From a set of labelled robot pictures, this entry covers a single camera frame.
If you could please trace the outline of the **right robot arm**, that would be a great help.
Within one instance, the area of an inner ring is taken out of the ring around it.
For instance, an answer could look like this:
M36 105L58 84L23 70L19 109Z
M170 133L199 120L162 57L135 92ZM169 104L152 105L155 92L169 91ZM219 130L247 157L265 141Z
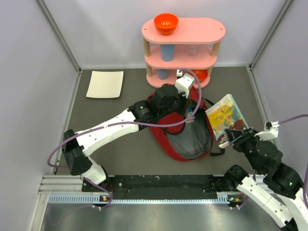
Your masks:
M300 175L282 162L282 152L270 141L260 138L253 128L227 129L229 144L243 153L254 172L263 175L263 183L277 196L276 200L240 166L234 165L225 173L225 186L239 190L259 205L282 231L308 229L307 200Z

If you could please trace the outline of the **blue illustrated children's book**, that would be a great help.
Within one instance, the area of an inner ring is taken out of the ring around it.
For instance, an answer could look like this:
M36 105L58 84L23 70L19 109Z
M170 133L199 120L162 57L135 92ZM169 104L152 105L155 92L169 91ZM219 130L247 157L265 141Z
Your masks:
M193 115L193 108L189 108L186 117L190 118L189 120L186 121L186 124L188 123L193 123L195 121L195 115Z

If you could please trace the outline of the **brown cover book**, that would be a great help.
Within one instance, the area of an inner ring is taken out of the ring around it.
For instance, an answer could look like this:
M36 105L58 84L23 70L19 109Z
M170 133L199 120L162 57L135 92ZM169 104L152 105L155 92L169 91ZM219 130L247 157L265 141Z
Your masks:
M219 148L224 149L229 145L226 129L244 130L249 128L231 94L225 95L219 102L208 108L205 113Z

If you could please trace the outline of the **red student backpack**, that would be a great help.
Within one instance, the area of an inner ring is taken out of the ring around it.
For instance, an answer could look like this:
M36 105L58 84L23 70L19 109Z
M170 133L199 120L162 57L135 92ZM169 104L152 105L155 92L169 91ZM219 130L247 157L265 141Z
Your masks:
M198 100L201 100L192 119L174 127L150 127L153 137L165 154L177 161L200 159L208 154L211 156L225 154L222 148L219 148L218 152L212 151L215 136L205 111L207 106L213 103L203 98L194 87L190 93L192 106L189 108L189 113L194 111Z

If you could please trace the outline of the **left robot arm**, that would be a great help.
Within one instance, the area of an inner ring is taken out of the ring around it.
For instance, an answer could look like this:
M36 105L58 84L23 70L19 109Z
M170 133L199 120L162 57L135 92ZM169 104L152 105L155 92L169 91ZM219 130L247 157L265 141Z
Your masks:
M99 191L109 186L105 169L90 155L102 146L130 133L156 127L171 113L185 114L190 104L190 87L179 83L164 84L147 100L134 103L116 117L85 131L64 133L62 153L72 176L83 176L92 181Z

